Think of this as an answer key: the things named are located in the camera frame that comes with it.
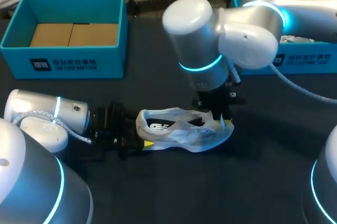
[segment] shoe sole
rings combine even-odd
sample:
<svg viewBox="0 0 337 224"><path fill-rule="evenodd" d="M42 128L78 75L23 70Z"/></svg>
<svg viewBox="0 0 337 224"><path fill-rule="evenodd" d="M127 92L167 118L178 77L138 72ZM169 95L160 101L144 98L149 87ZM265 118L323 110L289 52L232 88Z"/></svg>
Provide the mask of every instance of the shoe sole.
<svg viewBox="0 0 337 224"><path fill-rule="evenodd" d="M226 126L227 134L224 135L224 137L216 142L213 142L209 145L203 145L203 146L194 146L194 145L188 145L188 144L182 144L177 142L161 142L156 141L155 144L152 147L144 149L144 151L154 151L154 150L164 150L168 148L183 148L193 153L203 152L209 149L212 149L223 142L225 142L233 133L234 131L234 125L232 123L228 124Z"/></svg>

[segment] black table surface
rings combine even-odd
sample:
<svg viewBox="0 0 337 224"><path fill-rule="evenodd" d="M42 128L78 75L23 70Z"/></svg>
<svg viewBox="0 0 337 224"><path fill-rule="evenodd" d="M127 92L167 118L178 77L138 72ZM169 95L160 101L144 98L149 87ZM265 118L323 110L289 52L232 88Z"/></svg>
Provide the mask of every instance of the black table surface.
<svg viewBox="0 0 337 224"><path fill-rule="evenodd" d="M8 21L0 21L0 37ZM161 20L130 22L125 77L119 80L17 81L0 56L0 113L13 89L63 96L90 107L192 109L196 97L179 68ZM292 75L297 84L337 98L337 75ZM181 149L88 163L94 223L302 223L301 193L337 124L337 106L293 90L276 76L245 76L234 89L229 140L203 153Z"/></svg>

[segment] white sneaker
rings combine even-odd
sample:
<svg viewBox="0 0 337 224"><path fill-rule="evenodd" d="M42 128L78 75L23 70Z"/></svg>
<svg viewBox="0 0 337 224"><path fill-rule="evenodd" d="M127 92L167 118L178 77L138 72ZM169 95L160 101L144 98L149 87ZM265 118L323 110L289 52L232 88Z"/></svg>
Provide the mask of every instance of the white sneaker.
<svg viewBox="0 0 337 224"><path fill-rule="evenodd" d="M136 119L138 135L155 144L146 150L180 147L202 152L218 146L231 136L234 125L222 119L213 120L211 112L187 111L180 108L141 110Z"/></svg>

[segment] open blue box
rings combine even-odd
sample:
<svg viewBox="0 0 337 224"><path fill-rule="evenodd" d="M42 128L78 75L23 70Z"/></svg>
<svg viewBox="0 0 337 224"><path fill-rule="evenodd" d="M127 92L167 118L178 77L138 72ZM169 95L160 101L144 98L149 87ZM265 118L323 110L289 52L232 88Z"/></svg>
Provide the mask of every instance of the open blue box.
<svg viewBox="0 0 337 224"><path fill-rule="evenodd" d="M118 24L116 45L30 47L38 23ZM16 79L111 79L123 77L126 39L124 0L21 0L0 49Z"/></svg>
<svg viewBox="0 0 337 224"><path fill-rule="evenodd" d="M241 0L231 0L230 8L239 7ZM337 44L280 43L274 65L283 74L337 73ZM270 67L242 70L242 75L274 74Z"/></svg>

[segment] white cable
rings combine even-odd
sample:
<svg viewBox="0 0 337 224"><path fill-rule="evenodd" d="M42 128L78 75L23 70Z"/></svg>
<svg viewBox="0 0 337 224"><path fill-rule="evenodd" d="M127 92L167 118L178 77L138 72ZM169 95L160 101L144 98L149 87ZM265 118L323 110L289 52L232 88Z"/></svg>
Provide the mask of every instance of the white cable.
<svg viewBox="0 0 337 224"><path fill-rule="evenodd" d="M271 63L269 64L269 66L271 67L271 69L276 73L276 75L278 75L279 78L281 78L284 82L286 82L287 84L289 84L291 87L293 87L294 89L314 98L317 99L319 101L323 101L326 103L331 103L331 104L337 104L337 99L330 99L330 98L326 98L324 96L320 96L317 95L315 93L312 93L310 91L307 91L306 89L299 87L297 84L294 84L292 81L290 81L288 78L286 78L280 71L278 71L278 69Z"/></svg>
<svg viewBox="0 0 337 224"><path fill-rule="evenodd" d="M236 70L236 68L235 68L235 66L234 66L234 64L233 64L233 62L232 62L232 60L229 59L229 58L227 58L227 62L228 62L228 66L230 67L230 70L231 70L231 72L232 72L232 75L233 75L233 77L234 77L234 81L235 81L236 83L240 83L240 82L241 82L241 79L240 79L240 77L239 77L239 74L237 73L237 70Z"/></svg>
<svg viewBox="0 0 337 224"><path fill-rule="evenodd" d="M67 127L61 120L59 120L58 118L56 118L55 116L53 116L51 113L49 112L45 112L45 111L28 111L28 112L24 112L21 113L15 120L13 120L13 124L17 125L23 118L30 116L30 115L41 115L44 116L48 119L51 119L52 121L55 121L56 124L58 124L59 126L63 127L65 129L65 131L68 132L68 134L70 134L72 137L84 141L88 144L92 144L92 140L80 136L77 133L73 132L69 127Z"/></svg>

